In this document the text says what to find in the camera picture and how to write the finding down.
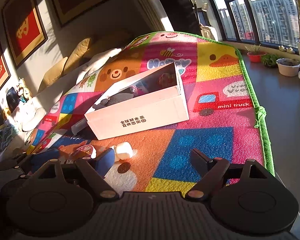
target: speech bubble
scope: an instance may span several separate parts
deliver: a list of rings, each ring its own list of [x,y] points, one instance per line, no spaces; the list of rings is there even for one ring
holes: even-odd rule
[[[233,82],[223,89],[223,93],[228,97],[244,97],[249,95],[249,90],[244,80]]]
[[[50,113],[55,114],[59,110],[59,107],[60,107],[60,101],[54,104],[54,106],[50,110]]]

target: gray floor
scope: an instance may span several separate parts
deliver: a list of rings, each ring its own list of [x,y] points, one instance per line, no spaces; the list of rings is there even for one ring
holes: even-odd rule
[[[259,103],[267,111],[275,170],[298,200],[300,212],[300,80],[280,75],[277,68],[250,63],[246,56],[244,61]]]

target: small succulent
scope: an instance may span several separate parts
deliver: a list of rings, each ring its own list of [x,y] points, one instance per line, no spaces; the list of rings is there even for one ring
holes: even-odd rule
[[[266,54],[266,55],[261,56],[261,62],[263,63],[263,65],[265,67],[274,68],[274,67],[277,67],[277,60],[279,58],[280,57],[275,54]]]

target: yellow cushion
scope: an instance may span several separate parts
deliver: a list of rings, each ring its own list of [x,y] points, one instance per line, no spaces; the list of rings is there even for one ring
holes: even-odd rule
[[[52,85],[61,77],[67,59],[68,57],[63,58],[44,74],[40,87],[38,89],[38,93],[43,91],[48,86]]]
[[[86,38],[83,41],[80,41],[77,47],[72,51],[69,59],[67,60],[65,67],[63,68],[63,75],[68,74],[75,68],[80,66],[80,59],[86,53],[92,44],[92,38]]]
[[[132,41],[132,35],[125,30],[115,30],[110,34],[101,36],[93,43],[83,57],[91,59],[94,55],[109,49],[127,45]]]

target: colorful play mat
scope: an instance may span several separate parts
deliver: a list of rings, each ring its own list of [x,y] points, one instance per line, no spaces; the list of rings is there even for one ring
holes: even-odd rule
[[[89,127],[73,136],[71,126],[113,83],[170,62],[181,74],[190,120],[100,141]],[[43,160],[63,161],[85,144],[98,155],[127,141],[135,155],[116,162],[105,177],[119,194],[185,194],[200,179],[189,162],[193,148],[232,163],[256,159],[274,174],[265,115],[237,49],[192,34],[156,32],[136,38],[62,96],[33,131],[27,153],[41,152],[32,160],[35,172]]]

